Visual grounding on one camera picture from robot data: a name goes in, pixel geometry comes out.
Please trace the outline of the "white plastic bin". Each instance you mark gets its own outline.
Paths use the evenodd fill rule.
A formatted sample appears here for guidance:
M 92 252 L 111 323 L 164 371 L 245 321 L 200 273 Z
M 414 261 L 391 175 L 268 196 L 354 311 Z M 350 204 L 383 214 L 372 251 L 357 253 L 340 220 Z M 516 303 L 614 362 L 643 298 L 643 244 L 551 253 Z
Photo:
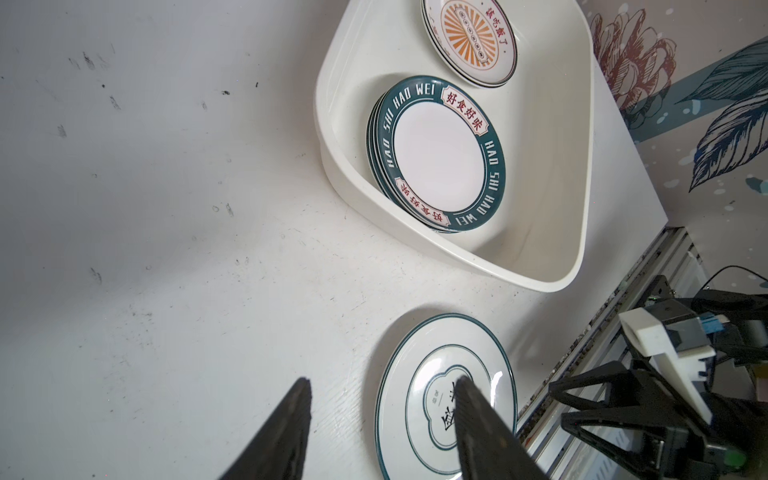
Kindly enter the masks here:
M 403 243 L 556 292 L 585 252 L 593 83 L 573 1 L 351 1 L 315 87 L 323 167 Z

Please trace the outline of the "orange sunburst plate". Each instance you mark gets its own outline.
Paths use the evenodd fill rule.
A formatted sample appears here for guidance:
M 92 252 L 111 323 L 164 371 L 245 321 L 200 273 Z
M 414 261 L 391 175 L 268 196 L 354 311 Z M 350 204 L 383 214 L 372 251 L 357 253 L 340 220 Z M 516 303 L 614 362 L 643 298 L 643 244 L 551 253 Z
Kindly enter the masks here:
M 445 62 L 468 82 L 504 86 L 518 63 L 516 36 L 496 0 L 423 0 L 424 24 Z

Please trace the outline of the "green rim plate front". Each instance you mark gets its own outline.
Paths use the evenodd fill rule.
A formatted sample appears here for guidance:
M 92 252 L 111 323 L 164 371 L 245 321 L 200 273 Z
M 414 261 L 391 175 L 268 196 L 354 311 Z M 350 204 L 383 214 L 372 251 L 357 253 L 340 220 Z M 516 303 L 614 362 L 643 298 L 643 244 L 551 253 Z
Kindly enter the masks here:
M 502 203 L 506 163 L 498 132 L 447 80 L 420 75 L 390 87 L 370 113 L 365 143 L 383 194 L 435 231 L 478 229 Z

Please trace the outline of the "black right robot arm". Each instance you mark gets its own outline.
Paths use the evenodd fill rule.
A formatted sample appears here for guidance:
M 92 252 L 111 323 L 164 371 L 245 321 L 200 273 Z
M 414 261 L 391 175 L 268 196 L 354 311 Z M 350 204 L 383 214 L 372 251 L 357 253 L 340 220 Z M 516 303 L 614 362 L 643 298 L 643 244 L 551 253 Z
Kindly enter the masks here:
M 549 387 L 563 430 L 639 479 L 719 479 L 758 467 L 767 406 L 718 394 L 719 361 L 767 362 L 767 298 L 706 290 L 620 314 L 632 360 Z

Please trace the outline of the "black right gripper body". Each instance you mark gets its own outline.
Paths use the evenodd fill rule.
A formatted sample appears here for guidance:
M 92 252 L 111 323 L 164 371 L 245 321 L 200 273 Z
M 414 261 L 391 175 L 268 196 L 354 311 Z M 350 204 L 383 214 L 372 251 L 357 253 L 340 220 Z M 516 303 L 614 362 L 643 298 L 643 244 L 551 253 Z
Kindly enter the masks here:
M 639 479 L 718 479 L 747 466 L 741 442 L 648 368 L 609 362 L 552 383 L 549 395 L 572 409 L 561 416 L 563 430 Z

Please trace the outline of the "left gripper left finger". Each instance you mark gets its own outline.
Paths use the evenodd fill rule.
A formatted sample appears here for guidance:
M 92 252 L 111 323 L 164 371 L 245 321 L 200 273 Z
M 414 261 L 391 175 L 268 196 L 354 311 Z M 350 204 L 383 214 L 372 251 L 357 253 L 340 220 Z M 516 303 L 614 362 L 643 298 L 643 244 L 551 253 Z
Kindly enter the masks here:
M 311 425 L 312 389 L 298 378 L 220 479 L 301 479 Z

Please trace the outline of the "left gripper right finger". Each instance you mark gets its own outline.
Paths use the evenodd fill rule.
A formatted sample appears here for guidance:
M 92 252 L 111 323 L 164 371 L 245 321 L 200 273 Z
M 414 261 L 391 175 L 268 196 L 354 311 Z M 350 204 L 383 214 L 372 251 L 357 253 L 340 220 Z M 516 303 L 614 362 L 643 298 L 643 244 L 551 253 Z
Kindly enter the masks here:
M 547 479 L 468 377 L 460 377 L 454 391 L 454 426 L 463 479 Z

